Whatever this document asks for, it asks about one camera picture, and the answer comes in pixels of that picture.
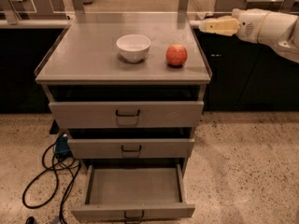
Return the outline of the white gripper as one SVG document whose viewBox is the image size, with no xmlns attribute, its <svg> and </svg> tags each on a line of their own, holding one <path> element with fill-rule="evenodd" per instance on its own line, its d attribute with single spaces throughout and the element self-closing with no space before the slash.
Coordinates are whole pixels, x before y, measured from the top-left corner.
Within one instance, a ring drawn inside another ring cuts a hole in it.
<svg viewBox="0 0 299 224">
<path fill-rule="evenodd" d="M 200 21 L 199 30 L 203 33 L 216 35 L 235 35 L 243 41 L 250 43 L 258 42 L 258 35 L 267 10 L 258 8 L 242 10 L 234 8 L 232 18 L 207 19 Z"/>
</svg>

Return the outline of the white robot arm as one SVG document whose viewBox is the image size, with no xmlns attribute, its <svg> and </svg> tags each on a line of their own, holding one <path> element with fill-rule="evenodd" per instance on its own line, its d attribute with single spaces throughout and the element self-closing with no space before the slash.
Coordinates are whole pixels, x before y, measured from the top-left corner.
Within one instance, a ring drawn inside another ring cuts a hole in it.
<svg viewBox="0 0 299 224">
<path fill-rule="evenodd" d="M 232 36 L 271 48 L 277 55 L 299 63 L 299 17 L 258 8 L 234 8 L 231 16 L 199 21 L 201 32 Z"/>
</svg>

